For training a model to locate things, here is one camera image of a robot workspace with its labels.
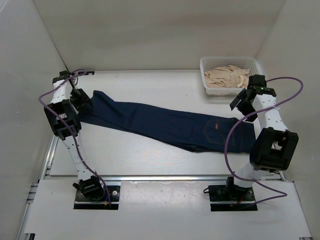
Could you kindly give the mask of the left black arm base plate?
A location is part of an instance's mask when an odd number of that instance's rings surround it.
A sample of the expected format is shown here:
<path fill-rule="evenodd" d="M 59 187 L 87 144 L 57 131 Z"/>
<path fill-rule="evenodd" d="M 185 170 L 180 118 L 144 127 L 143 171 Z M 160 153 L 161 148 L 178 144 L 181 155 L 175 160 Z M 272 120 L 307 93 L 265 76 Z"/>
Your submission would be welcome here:
<path fill-rule="evenodd" d="M 95 197 L 85 197 L 80 190 L 76 190 L 73 208 L 75 210 L 118 210 L 121 195 L 121 186 L 119 184 L 109 185 L 111 204 L 107 194 L 103 191 Z"/>

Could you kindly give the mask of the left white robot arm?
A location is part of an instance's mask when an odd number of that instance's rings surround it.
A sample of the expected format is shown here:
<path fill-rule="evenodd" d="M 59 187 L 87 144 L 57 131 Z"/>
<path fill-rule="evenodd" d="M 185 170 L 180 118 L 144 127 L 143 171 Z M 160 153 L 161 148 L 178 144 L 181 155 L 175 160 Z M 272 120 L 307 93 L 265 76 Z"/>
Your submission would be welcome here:
<path fill-rule="evenodd" d="M 70 73 L 61 71 L 59 76 L 52 79 L 53 94 L 49 104 L 42 100 L 45 93 L 39 97 L 53 134 L 58 137 L 67 148 L 77 173 L 77 182 L 73 187 L 87 199 L 100 201 L 106 196 L 106 188 L 99 175 L 86 163 L 80 151 L 80 130 L 82 125 L 78 117 L 79 110 L 92 100 L 75 84 L 79 76 L 85 71 L 78 70 Z"/>

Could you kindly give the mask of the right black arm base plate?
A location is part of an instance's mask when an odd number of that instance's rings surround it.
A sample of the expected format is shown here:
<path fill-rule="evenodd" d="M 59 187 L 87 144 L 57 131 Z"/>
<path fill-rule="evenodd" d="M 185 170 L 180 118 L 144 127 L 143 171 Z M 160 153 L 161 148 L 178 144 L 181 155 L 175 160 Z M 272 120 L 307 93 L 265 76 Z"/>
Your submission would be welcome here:
<path fill-rule="evenodd" d="M 211 212 L 254 212 L 258 210 L 253 188 L 209 185 L 203 190 L 209 195 Z"/>

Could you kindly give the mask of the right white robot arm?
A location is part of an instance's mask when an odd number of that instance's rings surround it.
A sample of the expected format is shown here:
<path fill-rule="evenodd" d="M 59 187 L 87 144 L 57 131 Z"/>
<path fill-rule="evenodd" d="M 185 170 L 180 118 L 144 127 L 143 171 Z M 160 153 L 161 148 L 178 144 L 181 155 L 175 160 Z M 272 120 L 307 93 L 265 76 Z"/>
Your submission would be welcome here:
<path fill-rule="evenodd" d="M 264 75 L 249 77 L 248 86 L 230 103 L 243 118 L 233 127 L 235 130 L 244 122 L 258 120 L 261 131 L 249 152 L 249 162 L 240 170 L 232 172 L 226 180 L 224 193 L 230 200 L 245 196 L 254 183 L 271 173 L 288 169 L 299 137 L 289 131 L 280 112 L 276 92 L 267 86 Z"/>

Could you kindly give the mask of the dark blue denim trousers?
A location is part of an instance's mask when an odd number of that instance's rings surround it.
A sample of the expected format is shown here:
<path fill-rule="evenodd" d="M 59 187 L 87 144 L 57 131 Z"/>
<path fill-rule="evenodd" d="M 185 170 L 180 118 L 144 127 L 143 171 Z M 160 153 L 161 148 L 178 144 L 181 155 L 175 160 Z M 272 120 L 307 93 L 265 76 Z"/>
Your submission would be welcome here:
<path fill-rule="evenodd" d="M 83 123 L 141 135 L 194 153 L 224 152 L 228 134 L 238 122 L 234 117 L 114 101 L 98 90 L 91 102 L 79 110 Z"/>

